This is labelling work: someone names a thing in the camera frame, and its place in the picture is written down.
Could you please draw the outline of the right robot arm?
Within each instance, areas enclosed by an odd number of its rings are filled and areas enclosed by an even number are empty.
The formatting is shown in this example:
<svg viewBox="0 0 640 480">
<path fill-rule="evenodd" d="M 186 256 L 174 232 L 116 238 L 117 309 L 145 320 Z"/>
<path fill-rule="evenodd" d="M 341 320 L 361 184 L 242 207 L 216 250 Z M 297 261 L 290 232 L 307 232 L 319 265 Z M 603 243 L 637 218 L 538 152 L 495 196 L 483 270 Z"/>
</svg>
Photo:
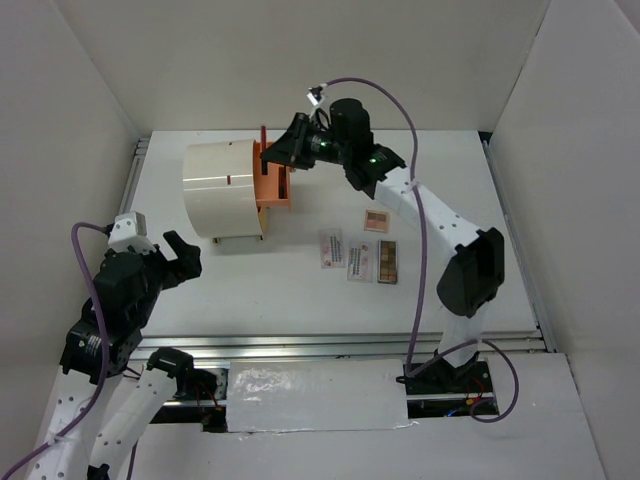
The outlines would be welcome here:
<svg viewBox="0 0 640 480">
<path fill-rule="evenodd" d="M 439 276 L 434 286 L 422 279 L 419 293 L 423 299 L 436 299 L 444 329 L 434 358 L 420 367 L 408 360 L 399 380 L 409 384 L 434 379 L 451 392 L 466 384 L 478 359 L 487 305 L 504 282 L 502 233 L 464 219 L 417 181 L 397 153 L 375 141 L 369 113 L 356 99 L 333 102 L 327 125 L 296 114 L 260 158 L 298 170 L 311 169 L 318 161 L 338 164 L 355 190 L 419 231 L 421 268 Z"/>
</svg>

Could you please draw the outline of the dark red lip gloss tube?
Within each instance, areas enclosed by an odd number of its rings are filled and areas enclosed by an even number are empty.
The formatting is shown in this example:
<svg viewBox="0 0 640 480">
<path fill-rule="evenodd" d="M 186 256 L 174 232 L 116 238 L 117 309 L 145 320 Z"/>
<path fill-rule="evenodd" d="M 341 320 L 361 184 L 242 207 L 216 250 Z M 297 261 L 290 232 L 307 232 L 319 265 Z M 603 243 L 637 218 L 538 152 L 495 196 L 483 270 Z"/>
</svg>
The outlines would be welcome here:
<svg viewBox="0 0 640 480">
<path fill-rule="evenodd" d="M 286 168 L 286 187 L 287 187 L 287 198 L 286 198 L 286 199 L 283 199 L 283 200 L 288 200 L 288 199 L 289 199 L 289 193 L 288 193 L 288 190 L 289 190 L 289 170 L 288 170 L 288 168 L 287 168 L 287 167 L 285 167 L 285 168 Z"/>
</svg>

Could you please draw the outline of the black capped lipstick tube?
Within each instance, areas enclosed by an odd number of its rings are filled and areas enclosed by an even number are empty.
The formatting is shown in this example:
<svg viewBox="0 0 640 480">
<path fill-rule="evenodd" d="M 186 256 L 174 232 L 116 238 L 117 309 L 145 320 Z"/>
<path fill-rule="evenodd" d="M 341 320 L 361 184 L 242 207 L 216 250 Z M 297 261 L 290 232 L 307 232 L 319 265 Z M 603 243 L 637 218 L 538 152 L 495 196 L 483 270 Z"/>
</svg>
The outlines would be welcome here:
<svg viewBox="0 0 640 480">
<path fill-rule="evenodd" d="M 278 169 L 278 198 L 286 199 L 287 198 L 287 187 L 286 187 L 286 168 L 280 167 Z"/>
</svg>

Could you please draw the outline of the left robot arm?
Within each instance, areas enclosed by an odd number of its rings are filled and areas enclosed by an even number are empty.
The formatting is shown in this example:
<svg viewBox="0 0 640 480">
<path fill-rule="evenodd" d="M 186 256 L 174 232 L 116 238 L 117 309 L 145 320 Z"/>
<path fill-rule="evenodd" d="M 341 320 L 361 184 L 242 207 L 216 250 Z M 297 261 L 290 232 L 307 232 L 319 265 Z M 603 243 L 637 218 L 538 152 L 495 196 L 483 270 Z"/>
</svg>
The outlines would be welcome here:
<svg viewBox="0 0 640 480">
<path fill-rule="evenodd" d="M 201 250 L 168 231 L 163 237 L 176 255 L 169 260 L 159 246 L 137 249 L 128 238 L 122 248 L 111 245 L 98 273 L 91 274 L 79 232 L 92 227 L 78 222 L 71 230 L 89 297 L 66 335 L 48 432 L 26 460 L 31 479 L 131 476 L 139 439 L 162 404 L 189 396 L 196 386 L 192 356 L 162 347 L 126 401 L 105 416 L 160 294 L 201 275 Z"/>
</svg>

